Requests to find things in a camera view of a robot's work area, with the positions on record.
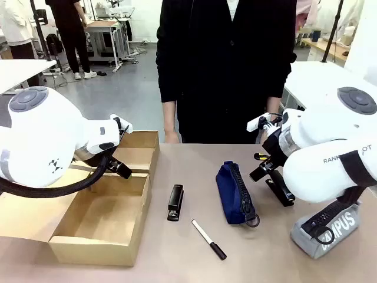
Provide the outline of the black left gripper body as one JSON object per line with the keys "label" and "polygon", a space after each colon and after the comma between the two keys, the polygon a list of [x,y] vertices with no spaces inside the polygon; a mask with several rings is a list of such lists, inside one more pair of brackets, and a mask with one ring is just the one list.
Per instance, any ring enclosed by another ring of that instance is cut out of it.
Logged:
{"label": "black left gripper body", "polygon": [[107,170],[109,170],[111,173],[116,173],[125,179],[128,179],[132,175],[132,170],[115,157],[111,157],[109,159]]}

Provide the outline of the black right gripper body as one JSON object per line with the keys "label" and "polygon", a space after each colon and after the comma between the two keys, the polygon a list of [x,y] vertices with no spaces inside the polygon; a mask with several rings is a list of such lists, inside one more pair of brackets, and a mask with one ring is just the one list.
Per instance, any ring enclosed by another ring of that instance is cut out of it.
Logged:
{"label": "black right gripper body", "polygon": [[275,170],[278,167],[283,167],[287,160],[287,156],[279,145],[281,133],[281,128],[272,128],[264,131],[265,140],[262,143],[262,147],[268,153],[269,157],[261,164],[263,170]]}

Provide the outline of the black stapler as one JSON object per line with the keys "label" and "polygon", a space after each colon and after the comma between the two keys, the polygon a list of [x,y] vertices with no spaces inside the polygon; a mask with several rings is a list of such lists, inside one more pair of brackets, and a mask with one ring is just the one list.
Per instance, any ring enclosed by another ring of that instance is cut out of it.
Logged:
{"label": "black stapler", "polygon": [[270,178],[266,180],[266,184],[278,198],[284,207],[293,206],[295,201],[294,194],[287,188],[283,176],[279,171],[274,170],[269,173]]}
{"label": "black stapler", "polygon": [[168,202],[167,220],[177,222],[180,218],[181,205],[183,201],[184,189],[183,185],[174,185]]}

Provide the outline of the navy blue zipper pencil case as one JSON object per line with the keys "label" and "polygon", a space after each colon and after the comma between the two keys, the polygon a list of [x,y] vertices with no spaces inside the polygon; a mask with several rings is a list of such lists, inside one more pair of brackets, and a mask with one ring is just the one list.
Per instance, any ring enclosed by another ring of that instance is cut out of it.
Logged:
{"label": "navy blue zipper pencil case", "polygon": [[216,183],[227,223],[258,227],[260,218],[242,179],[239,165],[232,161],[224,162],[216,175]]}

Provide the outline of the white marker with black cap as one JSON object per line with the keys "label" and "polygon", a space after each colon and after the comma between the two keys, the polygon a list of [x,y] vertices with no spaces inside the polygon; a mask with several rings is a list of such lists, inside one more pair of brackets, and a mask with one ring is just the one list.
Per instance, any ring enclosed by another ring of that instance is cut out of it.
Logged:
{"label": "white marker with black cap", "polygon": [[204,229],[198,224],[198,222],[193,219],[191,221],[193,226],[196,228],[196,230],[199,232],[199,234],[204,238],[204,240],[208,243],[208,245],[211,247],[211,249],[214,251],[214,253],[223,261],[227,258],[227,255],[222,251],[222,249],[216,244],[204,231]]}

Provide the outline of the grey zipper pencil case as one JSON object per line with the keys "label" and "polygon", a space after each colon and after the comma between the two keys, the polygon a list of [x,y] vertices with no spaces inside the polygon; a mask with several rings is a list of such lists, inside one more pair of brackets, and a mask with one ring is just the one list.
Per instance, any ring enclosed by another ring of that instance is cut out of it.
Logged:
{"label": "grey zipper pencil case", "polygon": [[318,213],[300,218],[290,231],[291,240],[312,259],[324,256],[359,227],[360,204],[336,200]]}

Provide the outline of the person's right forearm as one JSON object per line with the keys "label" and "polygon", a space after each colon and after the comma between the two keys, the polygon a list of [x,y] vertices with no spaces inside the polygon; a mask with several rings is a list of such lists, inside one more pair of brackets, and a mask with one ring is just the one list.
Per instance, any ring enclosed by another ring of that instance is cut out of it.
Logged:
{"label": "person's right forearm", "polygon": [[176,120],[176,102],[169,101],[162,103],[163,106],[163,116],[164,116],[164,131],[173,132],[175,131],[175,120]]}

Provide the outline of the person's left forearm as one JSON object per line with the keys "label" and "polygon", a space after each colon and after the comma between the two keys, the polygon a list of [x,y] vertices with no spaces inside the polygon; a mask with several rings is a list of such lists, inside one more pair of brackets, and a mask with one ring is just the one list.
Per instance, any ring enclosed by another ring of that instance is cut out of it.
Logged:
{"label": "person's left forearm", "polygon": [[277,116],[279,114],[279,107],[281,103],[281,98],[279,97],[268,97],[266,103],[266,111],[269,114]]}

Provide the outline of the large open cardboard box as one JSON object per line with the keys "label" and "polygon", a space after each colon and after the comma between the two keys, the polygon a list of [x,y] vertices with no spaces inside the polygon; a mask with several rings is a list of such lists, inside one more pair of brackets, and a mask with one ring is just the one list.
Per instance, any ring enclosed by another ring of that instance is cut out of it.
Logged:
{"label": "large open cardboard box", "polygon": [[148,173],[107,174],[50,199],[0,195],[0,237],[47,243],[62,264],[134,266],[151,200]]}

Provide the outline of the person's right hand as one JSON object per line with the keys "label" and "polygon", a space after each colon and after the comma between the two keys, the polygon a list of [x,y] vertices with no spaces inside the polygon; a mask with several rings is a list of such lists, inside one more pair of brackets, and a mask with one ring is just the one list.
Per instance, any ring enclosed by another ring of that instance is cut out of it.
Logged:
{"label": "person's right hand", "polygon": [[169,144],[179,144],[180,139],[178,133],[175,130],[174,126],[165,126],[164,127],[164,142]]}

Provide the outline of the person in black cardigan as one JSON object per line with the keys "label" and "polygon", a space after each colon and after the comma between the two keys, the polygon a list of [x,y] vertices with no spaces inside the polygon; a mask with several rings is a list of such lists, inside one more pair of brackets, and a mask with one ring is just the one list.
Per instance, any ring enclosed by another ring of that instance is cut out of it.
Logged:
{"label": "person in black cardigan", "polygon": [[247,123],[282,97],[297,0],[163,0],[156,64],[180,143],[253,144]]}

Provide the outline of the wooden desk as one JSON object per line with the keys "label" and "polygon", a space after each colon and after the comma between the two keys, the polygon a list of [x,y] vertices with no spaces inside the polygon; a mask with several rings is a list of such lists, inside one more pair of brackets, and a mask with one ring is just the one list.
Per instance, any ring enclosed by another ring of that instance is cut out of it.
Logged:
{"label": "wooden desk", "polygon": [[[328,45],[327,41],[319,38],[317,42],[313,42],[310,38],[304,38],[301,40],[301,43],[310,47],[307,61],[322,61]],[[349,50],[350,47],[344,47],[340,44],[332,43],[326,61],[344,67],[348,58]]]}

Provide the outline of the thin black stand pole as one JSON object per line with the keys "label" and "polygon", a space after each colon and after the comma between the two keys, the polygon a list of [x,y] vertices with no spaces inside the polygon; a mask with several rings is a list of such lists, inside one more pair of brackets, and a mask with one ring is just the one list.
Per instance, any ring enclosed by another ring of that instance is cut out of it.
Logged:
{"label": "thin black stand pole", "polygon": [[333,43],[333,38],[334,38],[335,33],[338,29],[338,22],[339,22],[339,19],[340,19],[341,10],[342,10],[342,7],[343,7],[343,2],[344,2],[344,0],[339,0],[338,9],[337,9],[337,12],[336,12],[336,15],[335,15],[335,20],[333,22],[333,27],[332,27],[332,30],[331,30],[331,33],[330,33],[330,36],[329,36],[329,40],[328,40],[325,52],[324,52],[322,60],[321,60],[322,63],[327,62],[327,57],[329,55],[329,51],[330,51],[331,45]]}

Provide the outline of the white side table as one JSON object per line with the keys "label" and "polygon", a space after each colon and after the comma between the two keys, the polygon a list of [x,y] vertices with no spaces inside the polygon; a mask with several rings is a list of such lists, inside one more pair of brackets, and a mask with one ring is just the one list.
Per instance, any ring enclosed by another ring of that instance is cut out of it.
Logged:
{"label": "white side table", "polygon": [[56,60],[0,60],[0,95],[57,64]]}

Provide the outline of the white workbench with wooden top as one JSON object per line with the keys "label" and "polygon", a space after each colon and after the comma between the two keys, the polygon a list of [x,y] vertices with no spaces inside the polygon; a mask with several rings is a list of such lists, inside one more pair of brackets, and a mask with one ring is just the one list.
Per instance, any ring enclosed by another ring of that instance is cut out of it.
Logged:
{"label": "white workbench with wooden top", "polygon": [[137,64],[136,56],[128,41],[125,21],[91,21],[85,29],[87,50],[91,62],[107,62],[116,73],[124,62]]}

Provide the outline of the pink garment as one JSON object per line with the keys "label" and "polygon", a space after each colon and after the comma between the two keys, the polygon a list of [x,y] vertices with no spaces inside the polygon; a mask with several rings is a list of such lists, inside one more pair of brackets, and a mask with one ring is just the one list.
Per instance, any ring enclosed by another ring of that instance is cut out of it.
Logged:
{"label": "pink garment", "polygon": [[318,6],[321,0],[297,0],[296,3],[296,30],[316,22]]}

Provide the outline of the black bag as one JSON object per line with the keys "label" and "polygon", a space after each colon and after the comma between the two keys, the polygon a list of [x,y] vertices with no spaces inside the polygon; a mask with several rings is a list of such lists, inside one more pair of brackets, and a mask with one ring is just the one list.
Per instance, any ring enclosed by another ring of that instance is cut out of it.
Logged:
{"label": "black bag", "polygon": [[48,34],[46,37],[49,53],[51,55],[62,53],[64,47],[56,34]]}

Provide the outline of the background person in black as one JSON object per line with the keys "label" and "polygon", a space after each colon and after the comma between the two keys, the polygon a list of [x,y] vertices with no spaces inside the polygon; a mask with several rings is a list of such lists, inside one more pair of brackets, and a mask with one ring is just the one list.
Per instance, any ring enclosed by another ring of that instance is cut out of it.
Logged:
{"label": "background person in black", "polygon": [[80,0],[45,0],[45,4],[51,8],[74,78],[81,79],[80,69],[85,79],[96,77],[90,68],[84,31],[87,22]]}

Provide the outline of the black tripod pole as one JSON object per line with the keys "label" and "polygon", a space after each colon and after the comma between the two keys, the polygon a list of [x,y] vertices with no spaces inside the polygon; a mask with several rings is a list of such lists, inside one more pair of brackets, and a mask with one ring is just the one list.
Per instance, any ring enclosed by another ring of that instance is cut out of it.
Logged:
{"label": "black tripod pole", "polygon": [[[43,32],[42,32],[42,29],[41,29],[41,24],[39,22],[39,17],[38,17],[37,10],[35,8],[34,0],[29,0],[29,1],[30,1],[32,13],[33,13],[34,22],[35,22],[35,25],[36,25],[39,43],[40,43],[40,46],[42,47],[44,59],[51,62],[52,59],[50,57],[50,53],[49,53],[47,44],[45,42],[45,38],[44,38],[44,35],[43,35]],[[52,70],[52,68],[50,68],[50,72],[49,72],[49,74],[47,74],[47,76],[53,77],[54,75],[61,75],[62,74],[62,65],[61,65],[60,60],[58,59],[58,56],[57,56],[56,53],[54,54],[54,57],[55,57],[56,63],[53,63],[53,65],[55,65],[57,67],[54,68],[53,70]]]}

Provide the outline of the background person in white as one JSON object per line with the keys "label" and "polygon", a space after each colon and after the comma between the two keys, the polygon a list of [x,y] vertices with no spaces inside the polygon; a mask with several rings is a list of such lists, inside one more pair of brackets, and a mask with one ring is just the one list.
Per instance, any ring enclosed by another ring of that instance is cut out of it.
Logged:
{"label": "background person in white", "polygon": [[33,30],[21,0],[0,0],[0,29],[13,59],[35,59]]}

